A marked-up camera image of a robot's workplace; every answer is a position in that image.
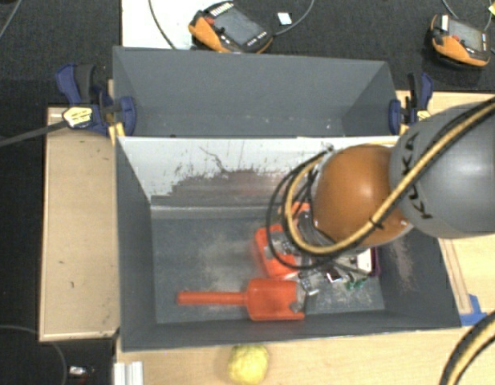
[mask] wooden table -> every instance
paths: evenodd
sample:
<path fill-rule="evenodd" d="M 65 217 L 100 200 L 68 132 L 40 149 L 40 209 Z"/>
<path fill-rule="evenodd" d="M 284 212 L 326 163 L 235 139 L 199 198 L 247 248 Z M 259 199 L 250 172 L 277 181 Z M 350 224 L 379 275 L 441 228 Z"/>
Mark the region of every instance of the wooden table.
<path fill-rule="evenodd" d="M 398 92 L 400 99 L 406 95 Z M 429 111 L 480 102 L 491 95 L 435 93 Z M 50 109 L 50 123 L 62 109 Z M 40 339 L 111 337 L 119 327 L 119 279 L 113 152 L 89 132 L 47 138 Z M 450 247 L 450 241 L 443 246 Z M 495 309 L 495 235 L 453 242 L 458 307 L 466 291 L 481 309 Z M 466 328 L 272 343 L 270 384 L 438 383 L 443 366 Z M 230 347 L 127 353 L 117 360 L 144 362 L 144 381 L 154 384 L 229 383 Z M 465 374 L 463 384 L 495 383 L 495 343 Z"/>

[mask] yellow ball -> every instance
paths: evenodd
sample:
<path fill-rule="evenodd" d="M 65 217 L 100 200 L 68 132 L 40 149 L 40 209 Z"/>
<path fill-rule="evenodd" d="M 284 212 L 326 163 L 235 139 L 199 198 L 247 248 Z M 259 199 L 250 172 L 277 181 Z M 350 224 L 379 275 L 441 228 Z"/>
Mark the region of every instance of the yellow ball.
<path fill-rule="evenodd" d="M 231 351 L 228 374 L 238 385 L 258 385 L 269 367 L 269 353 L 262 345 L 236 345 Z"/>

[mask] yellow cable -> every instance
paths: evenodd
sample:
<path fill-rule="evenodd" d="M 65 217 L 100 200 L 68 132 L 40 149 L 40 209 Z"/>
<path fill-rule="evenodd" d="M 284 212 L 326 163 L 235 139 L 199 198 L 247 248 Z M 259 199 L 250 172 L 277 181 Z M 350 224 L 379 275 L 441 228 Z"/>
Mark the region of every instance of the yellow cable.
<path fill-rule="evenodd" d="M 479 351 L 495 338 L 495 321 L 491 322 L 484 330 L 478 333 L 477 337 L 467 346 L 463 355 L 458 359 L 454 368 L 450 372 L 446 385 L 456 384 L 467 366 L 477 356 Z"/>
<path fill-rule="evenodd" d="M 467 118 L 463 122 L 459 123 L 457 126 L 448 131 L 445 135 L 443 135 L 430 149 L 416 162 L 415 166 L 409 170 L 409 173 L 398 183 L 395 189 L 390 193 L 386 200 L 383 201 L 382 205 L 375 211 L 374 215 L 372 215 L 371 219 L 367 221 L 365 225 L 363 225 L 360 229 L 354 232 L 349 237 L 335 243 L 332 245 L 312 245 L 305 242 L 300 232 L 297 230 L 293 217 L 292 217 L 292 200 L 294 197 L 295 188 L 301 182 L 302 178 L 313 169 L 320 161 L 323 160 L 323 157 L 309 163 L 307 166 L 303 168 L 301 172 L 290 182 L 288 188 L 288 194 L 285 200 L 285 218 L 283 219 L 286 222 L 286 226 L 290 232 L 290 235 L 294 239 L 295 244 L 302 250 L 307 251 L 308 253 L 318 254 L 318 255 L 327 255 L 331 253 L 338 253 L 342 249 L 350 246 L 351 244 L 358 241 L 360 238 L 366 233 L 369 233 L 374 224 L 377 224 L 383 215 L 388 211 L 388 209 L 395 204 L 400 194 L 412 183 L 415 177 L 420 173 L 420 171 L 431 162 L 431 160 L 441 151 L 443 147 L 445 147 L 453 138 L 463 132 L 467 127 L 476 123 L 479 119 L 483 118 L 490 112 L 495 109 L 495 103 L 491 103 L 490 105 L 482 108 L 480 111 L 473 114 L 471 117 Z"/>

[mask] black carpet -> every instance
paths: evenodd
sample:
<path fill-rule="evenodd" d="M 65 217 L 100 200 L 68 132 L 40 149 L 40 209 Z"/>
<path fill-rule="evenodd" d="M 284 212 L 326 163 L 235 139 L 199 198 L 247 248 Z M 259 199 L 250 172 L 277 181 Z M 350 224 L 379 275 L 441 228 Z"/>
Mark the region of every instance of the black carpet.
<path fill-rule="evenodd" d="M 276 13 L 298 18 L 310 0 L 235 0 L 279 30 Z M 485 0 L 448 0 L 457 14 L 483 27 Z M 0 1 L 0 29 L 15 0 Z M 440 0 L 316 0 L 308 18 L 276 38 L 272 54 L 378 59 L 395 85 L 409 71 L 426 71 L 438 91 L 495 92 L 495 58 L 479 71 L 437 63 L 424 44 Z M 489 36 L 495 47 L 495 21 Z M 24 0 L 0 43 L 0 135 L 41 127 L 49 104 L 63 103 L 54 73 L 65 63 L 94 63 L 96 79 L 112 77 L 112 46 L 120 44 L 120 0 Z M 0 149 L 0 324 L 35 329 L 43 204 L 43 140 Z M 110 379 L 111 341 L 63 343 L 68 365 L 92 367 L 86 382 Z M 0 330 L 0 384 L 49 383 L 60 378 L 57 354 L 33 335 Z M 78 383 L 70 379 L 68 383 Z"/>

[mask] orange plastic scoop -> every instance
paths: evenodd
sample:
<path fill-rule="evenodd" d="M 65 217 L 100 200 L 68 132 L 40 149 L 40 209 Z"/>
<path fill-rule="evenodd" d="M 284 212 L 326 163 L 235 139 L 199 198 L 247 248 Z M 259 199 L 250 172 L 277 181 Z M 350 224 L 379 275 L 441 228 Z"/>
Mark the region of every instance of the orange plastic scoop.
<path fill-rule="evenodd" d="M 246 292 L 192 292 L 177 295 L 178 305 L 236 305 L 246 306 L 253 321 L 280 321 L 304 319 L 303 312 L 293 312 L 298 302 L 297 282 L 255 278 Z"/>

